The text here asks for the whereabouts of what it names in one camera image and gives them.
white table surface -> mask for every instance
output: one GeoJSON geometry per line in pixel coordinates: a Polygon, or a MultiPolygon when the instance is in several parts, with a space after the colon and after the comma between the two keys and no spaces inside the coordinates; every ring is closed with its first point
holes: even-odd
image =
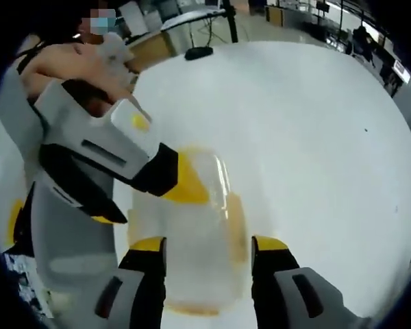
{"type": "MultiPolygon", "coordinates": [[[[286,242],[352,312],[374,315],[403,284],[411,132],[353,58],[288,42],[225,45],[146,70],[135,96],[167,145],[213,148],[241,196],[249,233],[286,242]]],[[[114,200],[126,213],[131,196],[121,185],[114,200]]],[[[124,227],[116,228],[121,257],[124,227]]]]}

black device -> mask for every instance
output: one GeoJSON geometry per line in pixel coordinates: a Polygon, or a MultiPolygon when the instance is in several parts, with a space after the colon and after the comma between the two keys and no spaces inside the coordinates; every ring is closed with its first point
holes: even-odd
{"type": "Polygon", "coordinates": [[[324,3],[324,2],[317,1],[317,2],[316,2],[316,8],[317,8],[318,10],[322,11],[322,12],[329,12],[330,6],[327,5],[327,4],[324,3]]]}
{"type": "Polygon", "coordinates": [[[186,51],[184,58],[186,60],[197,60],[198,58],[210,56],[213,54],[213,48],[209,46],[205,47],[193,47],[186,51]]]}

transparent plastic container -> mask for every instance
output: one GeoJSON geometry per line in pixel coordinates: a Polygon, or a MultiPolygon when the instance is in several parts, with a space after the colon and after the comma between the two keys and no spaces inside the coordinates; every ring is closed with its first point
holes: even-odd
{"type": "Polygon", "coordinates": [[[165,309],[217,316],[249,291],[251,248],[242,204],[216,154],[197,148],[178,151],[190,159],[210,201],[181,204],[134,191],[129,245],[165,236],[165,309]]]}

face mask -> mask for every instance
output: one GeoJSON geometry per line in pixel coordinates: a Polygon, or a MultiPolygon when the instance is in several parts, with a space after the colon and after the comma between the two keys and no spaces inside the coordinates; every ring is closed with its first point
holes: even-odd
{"type": "Polygon", "coordinates": [[[116,15],[105,13],[102,17],[90,18],[90,32],[93,34],[103,35],[114,29],[116,24],[116,15]]]}

office floor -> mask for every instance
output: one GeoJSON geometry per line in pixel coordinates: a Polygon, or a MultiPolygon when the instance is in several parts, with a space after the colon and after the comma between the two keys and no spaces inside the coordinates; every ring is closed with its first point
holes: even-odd
{"type": "MultiPolygon", "coordinates": [[[[193,41],[196,46],[206,45],[209,39],[209,29],[206,21],[197,21],[190,24],[193,41]]],[[[188,24],[179,27],[189,36],[188,24]]],[[[245,11],[238,10],[236,14],[236,28],[238,31],[239,42],[247,41],[288,41],[300,42],[325,47],[325,43],[318,41],[309,34],[296,29],[285,29],[270,24],[262,15],[249,15],[245,11]]],[[[211,46],[219,46],[225,43],[231,43],[231,37],[227,19],[218,17],[213,20],[213,35],[210,42],[211,46]]]]}

